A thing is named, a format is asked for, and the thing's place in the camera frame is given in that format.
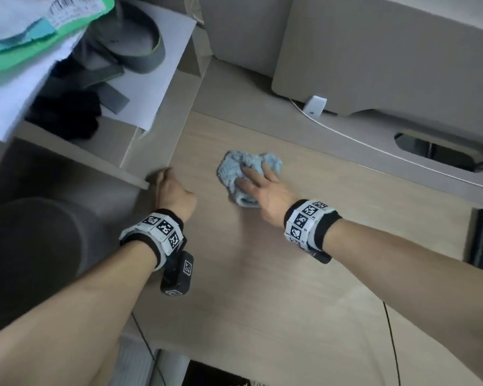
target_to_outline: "forearm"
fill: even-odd
[[[133,241],[0,331],[0,385],[86,385],[156,264]]]
[[[323,245],[380,299],[483,379],[483,271],[346,220],[328,230]]]

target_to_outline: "wristband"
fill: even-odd
[[[331,256],[322,251],[328,229],[341,216],[334,208],[316,200],[302,199],[294,203],[284,216],[284,236],[324,264]]]
[[[182,234],[184,224],[172,211],[160,208],[137,225],[120,234],[120,245],[142,241],[154,251],[158,260],[154,271],[165,265],[167,259],[180,252],[186,242]]]

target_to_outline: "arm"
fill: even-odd
[[[171,171],[158,176],[156,207],[184,222],[196,199]],[[154,270],[151,248],[132,241],[0,331],[0,385],[87,385],[116,344]]]
[[[237,180],[258,199],[263,218],[283,227],[299,197],[264,164],[255,183]],[[347,220],[327,231],[323,250],[483,380],[483,271],[403,238]]]

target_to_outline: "wooden desk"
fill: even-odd
[[[195,256],[192,288],[169,298],[158,279],[148,283],[134,311],[151,344],[271,386],[396,385],[381,301],[335,260],[320,264],[258,210],[228,200],[216,168],[231,149],[275,153],[298,194],[463,257],[472,210],[466,201],[191,113],[171,164],[199,201],[185,228]],[[482,384],[399,314],[390,317],[403,385]]]

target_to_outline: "rag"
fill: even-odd
[[[249,180],[242,172],[242,167],[250,167],[263,175],[263,169],[261,168],[263,162],[266,162],[276,174],[281,172],[283,162],[272,153],[250,154],[238,150],[231,150],[227,152],[224,160],[220,163],[216,171],[218,178],[225,185],[238,206],[260,207],[258,201],[245,191],[239,189],[234,184],[234,181],[240,177]]]

